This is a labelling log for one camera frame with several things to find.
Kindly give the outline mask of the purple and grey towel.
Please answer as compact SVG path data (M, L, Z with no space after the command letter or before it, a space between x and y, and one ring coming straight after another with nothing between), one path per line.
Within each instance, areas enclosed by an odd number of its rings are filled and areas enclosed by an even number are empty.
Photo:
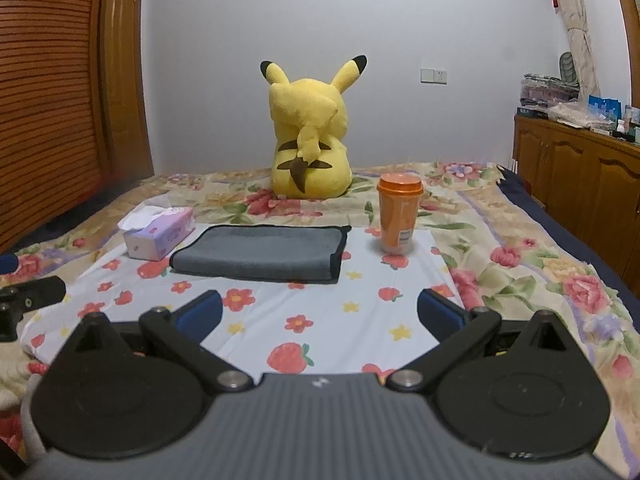
M349 232L349 226L211 226L169 264L208 278L334 284Z

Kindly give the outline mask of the floral bed blanket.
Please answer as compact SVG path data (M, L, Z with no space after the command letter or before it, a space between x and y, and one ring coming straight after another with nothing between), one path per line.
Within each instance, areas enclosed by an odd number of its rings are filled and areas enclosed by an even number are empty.
M639 471L639 318L636 298L596 260L554 234L552 222L510 172L494 165L413 164L425 192L416 232L434 237L463 274L461 305L486 306L509 320L540 309L556 312L585 351L611 399L612 415L598 445L600 459L622 476ZM377 169L361 171L335 200L284 200L270 190L265 171L239 174L175 174L146 180L54 240L20 251L14 285L53 274L67 288L109 252L122 248L117 223L148 198L167 195L191 207L199 226L284 224L378 228ZM1 437L24 448L20 404L29 378L43 363L21 341L1 348Z

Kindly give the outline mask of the white strawberry print sheet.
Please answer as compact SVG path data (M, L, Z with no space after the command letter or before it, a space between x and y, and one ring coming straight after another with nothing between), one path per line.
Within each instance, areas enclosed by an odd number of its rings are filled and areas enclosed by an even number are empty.
M51 363L89 313L130 322L152 307L175 311L209 289L220 293L220 323L204 332L205 349L254 378L265 373L374 373L394 370L435 347L419 322L424 288L461 304L464 276L429 232L413 235L405 256L384 255L373 229L350 231L334 285L233 281L178 274L166 260L109 252L68 286L65 298L24 326L23 348Z

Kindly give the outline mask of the purple tissue box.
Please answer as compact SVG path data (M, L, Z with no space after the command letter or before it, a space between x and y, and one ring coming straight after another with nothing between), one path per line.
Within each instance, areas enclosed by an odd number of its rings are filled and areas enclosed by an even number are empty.
M135 206L117 227L130 258L160 261L194 230L193 209L174 206L167 195L157 195Z

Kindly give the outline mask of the orange lidded cup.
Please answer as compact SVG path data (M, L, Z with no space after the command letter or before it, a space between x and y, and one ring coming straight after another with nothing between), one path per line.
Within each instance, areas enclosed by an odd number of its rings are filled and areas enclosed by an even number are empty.
M378 179L376 188L382 248L388 254L403 255L411 247L423 195L422 180L415 174L388 172Z

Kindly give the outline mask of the wooden slatted wardrobe door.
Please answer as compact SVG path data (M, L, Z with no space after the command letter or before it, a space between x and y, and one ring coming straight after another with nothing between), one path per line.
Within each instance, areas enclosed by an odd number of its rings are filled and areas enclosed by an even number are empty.
M142 0L1 0L1 246L152 176Z

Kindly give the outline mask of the wooden sideboard cabinet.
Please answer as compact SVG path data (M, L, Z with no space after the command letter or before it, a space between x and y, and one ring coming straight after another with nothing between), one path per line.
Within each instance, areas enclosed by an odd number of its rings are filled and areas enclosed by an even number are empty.
M638 294L638 146L550 120L516 116L513 159L547 214Z

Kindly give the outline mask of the yellow Pikachu plush toy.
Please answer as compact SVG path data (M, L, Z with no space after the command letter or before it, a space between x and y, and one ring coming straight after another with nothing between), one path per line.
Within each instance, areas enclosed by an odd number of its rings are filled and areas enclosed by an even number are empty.
M350 187L343 93L358 80L367 62L364 55L352 58L330 82L290 81L276 63L260 64L269 84L269 113L277 139L271 168L271 188L277 195L327 200Z

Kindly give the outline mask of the stack of folded clothes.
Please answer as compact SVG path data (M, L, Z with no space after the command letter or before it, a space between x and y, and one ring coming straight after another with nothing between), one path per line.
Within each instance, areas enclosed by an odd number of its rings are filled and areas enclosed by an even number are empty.
M521 83L521 106L555 106L561 102L576 101L579 98L579 84L563 79L525 74Z

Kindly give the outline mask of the blue picture box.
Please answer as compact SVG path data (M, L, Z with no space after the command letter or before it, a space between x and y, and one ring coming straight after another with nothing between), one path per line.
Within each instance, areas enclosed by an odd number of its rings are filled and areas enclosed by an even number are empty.
M623 117L622 103L616 99L601 98L590 94L588 96L588 107L594 114L600 115L607 120L612 120L612 122L617 122Z

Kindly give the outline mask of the green handheld fan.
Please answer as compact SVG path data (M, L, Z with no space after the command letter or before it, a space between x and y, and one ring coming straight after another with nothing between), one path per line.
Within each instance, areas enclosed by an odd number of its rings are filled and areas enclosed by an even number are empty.
M559 70L562 81L566 84L577 86L579 84L578 73L570 51L563 52L559 58Z

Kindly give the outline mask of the cream tied curtain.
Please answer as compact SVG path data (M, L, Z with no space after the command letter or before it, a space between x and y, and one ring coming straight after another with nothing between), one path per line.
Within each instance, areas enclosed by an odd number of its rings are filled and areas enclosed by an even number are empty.
M600 96L585 1L558 0L558 3L576 68L580 98L585 101L588 96Z

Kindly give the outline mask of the white wall switch plate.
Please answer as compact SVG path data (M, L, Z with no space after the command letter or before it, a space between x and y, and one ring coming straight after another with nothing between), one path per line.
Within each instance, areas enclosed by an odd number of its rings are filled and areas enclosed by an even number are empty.
M422 84L448 84L448 74L446 70L421 68L420 81Z

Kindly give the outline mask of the wooden window frame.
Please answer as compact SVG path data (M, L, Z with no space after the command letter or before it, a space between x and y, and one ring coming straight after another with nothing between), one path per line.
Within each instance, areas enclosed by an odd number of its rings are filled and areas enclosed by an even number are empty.
M629 58L631 105L639 106L639 0L620 0Z

